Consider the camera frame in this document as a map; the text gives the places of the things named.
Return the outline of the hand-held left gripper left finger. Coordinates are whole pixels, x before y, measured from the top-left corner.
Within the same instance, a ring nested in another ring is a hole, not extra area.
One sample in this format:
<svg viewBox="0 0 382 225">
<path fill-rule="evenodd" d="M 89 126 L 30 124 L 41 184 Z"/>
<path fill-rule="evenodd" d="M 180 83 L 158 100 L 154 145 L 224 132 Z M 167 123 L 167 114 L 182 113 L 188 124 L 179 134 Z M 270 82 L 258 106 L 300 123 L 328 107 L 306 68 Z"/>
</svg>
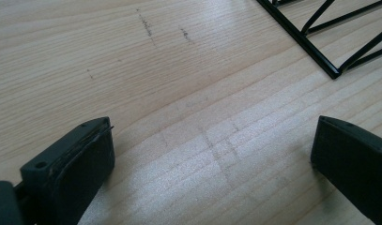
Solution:
<svg viewBox="0 0 382 225">
<path fill-rule="evenodd" d="M 37 225 L 77 225 L 115 166 L 110 119 L 80 124 L 21 167 Z"/>
</svg>

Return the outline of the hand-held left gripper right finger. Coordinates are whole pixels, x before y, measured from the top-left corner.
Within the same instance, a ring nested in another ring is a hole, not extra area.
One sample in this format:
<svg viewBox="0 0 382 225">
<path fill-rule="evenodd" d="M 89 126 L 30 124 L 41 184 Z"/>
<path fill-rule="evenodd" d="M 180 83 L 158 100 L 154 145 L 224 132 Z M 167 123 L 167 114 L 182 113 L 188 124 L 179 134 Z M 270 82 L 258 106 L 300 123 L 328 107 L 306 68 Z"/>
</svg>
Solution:
<svg viewBox="0 0 382 225">
<path fill-rule="evenodd" d="M 340 119 L 321 116 L 311 163 L 375 225 L 382 225 L 382 138 Z"/>
</svg>

